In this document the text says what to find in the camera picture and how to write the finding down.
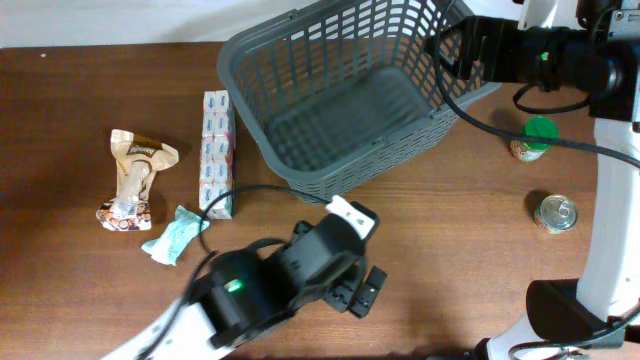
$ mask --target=jar with green lid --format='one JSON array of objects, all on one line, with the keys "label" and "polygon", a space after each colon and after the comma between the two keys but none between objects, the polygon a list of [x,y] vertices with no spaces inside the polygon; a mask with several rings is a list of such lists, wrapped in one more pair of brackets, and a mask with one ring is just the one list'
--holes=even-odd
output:
[{"label": "jar with green lid", "polygon": [[[525,124],[522,129],[522,135],[557,139],[558,128],[551,119],[544,116],[536,116]],[[551,145],[547,144],[529,143],[518,140],[512,140],[510,145],[513,156],[525,162],[537,160],[550,147]]]}]

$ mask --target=brown wooden surface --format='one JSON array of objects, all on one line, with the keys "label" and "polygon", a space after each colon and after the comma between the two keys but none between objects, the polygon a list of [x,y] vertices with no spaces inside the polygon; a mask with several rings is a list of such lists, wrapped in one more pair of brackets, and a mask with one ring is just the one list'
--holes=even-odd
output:
[{"label": "brown wooden surface", "polygon": [[[178,205],[197,208],[202,96],[223,88],[215,70],[220,46],[0,50],[0,358],[100,357],[183,290],[203,256],[195,241],[177,267],[152,261],[140,245],[163,232]],[[503,86],[470,111],[518,130],[528,116],[514,109],[514,91]],[[566,90],[525,101],[553,106],[582,96]],[[586,111],[554,119],[563,137],[592,141]],[[113,128],[180,152],[151,190],[151,231],[112,233],[95,218],[115,194]],[[236,170],[238,185],[285,184],[240,120]],[[524,164],[502,139],[460,122],[432,150],[348,195],[382,220],[368,255],[389,278],[371,314],[356,320],[317,302],[235,354],[429,354],[474,346],[523,314],[530,281],[580,276],[596,178],[591,154],[553,148]],[[534,225],[532,207],[544,192],[576,201],[574,230],[551,236]],[[236,209],[234,220],[206,232],[220,251],[267,235],[288,238],[296,221],[325,214],[273,193],[242,195]],[[637,357],[637,347],[625,349],[610,358]]]}]

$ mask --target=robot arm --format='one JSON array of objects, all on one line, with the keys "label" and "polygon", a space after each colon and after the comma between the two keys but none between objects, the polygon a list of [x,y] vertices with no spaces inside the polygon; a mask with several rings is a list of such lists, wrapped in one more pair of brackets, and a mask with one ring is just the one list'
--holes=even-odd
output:
[{"label": "robot arm", "polygon": [[[326,208],[329,215],[317,225],[298,222],[290,242],[266,238],[221,254],[209,273],[195,280],[213,257],[208,255],[183,298],[104,359],[220,359],[321,299],[339,312],[365,317],[386,279],[374,266],[365,280],[365,245],[378,217],[339,196]],[[258,255],[258,249],[272,245],[281,246],[267,258]]]},{"label": "robot arm", "polygon": [[[640,1],[617,1],[615,8],[612,3],[526,1],[520,22],[472,17],[448,29],[462,37],[456,61],[434,54],[433,39],[425,51],[439,56],[445,69],[461,79],[468,77],[474,61],[480,61],[485,81],[523,82],[544,91],[572,85],[589,93],[585,103],[597,117],[598,145],[638,158]],[[569,5],[575,11],[567,9]],[[577,30],[575,14],[592,24],[591,32]],[[604,33],[606,42],[598,43],[594,40],[607,15],[612,20]],[[483,340],[476,348],[477,359],[559,359],[576,347],[622,345],[629,324],[615,319],[632,308],[634,315],[625,319],[633,319],[639,311],[638,175],[637,168],[598,155],[596,213],[582,278],[533,282],[527,292],[527,316],[502,335]],[[550,343],[531,344],[543,339]]]}]

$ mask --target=label on jar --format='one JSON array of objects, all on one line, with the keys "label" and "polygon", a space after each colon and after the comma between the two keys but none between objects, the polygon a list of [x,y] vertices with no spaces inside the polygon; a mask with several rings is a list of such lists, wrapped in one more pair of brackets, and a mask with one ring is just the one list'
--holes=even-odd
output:
[{"label": "label on jar", "polygon": [[544,154],[544,151],[533,150],[518,140],[512,140],[509,148],[511,149],[511,153],[516,157],[516,159],[522,160],[524,162],[537,160],[540,158],[540,156],[542,156],[542,154]]}]

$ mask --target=snack wrapper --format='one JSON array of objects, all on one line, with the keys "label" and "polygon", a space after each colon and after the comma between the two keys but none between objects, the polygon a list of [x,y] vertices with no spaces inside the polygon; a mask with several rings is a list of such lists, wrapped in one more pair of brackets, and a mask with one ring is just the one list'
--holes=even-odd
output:
[{"label": "snack wrapper", "polygon": [[105,229],[151,229],[149,190],[158,171],[178,160],[178,151],[129,131],[111,131],[111,153],[116,159],[116,197],[100,205],[96,217]]}]

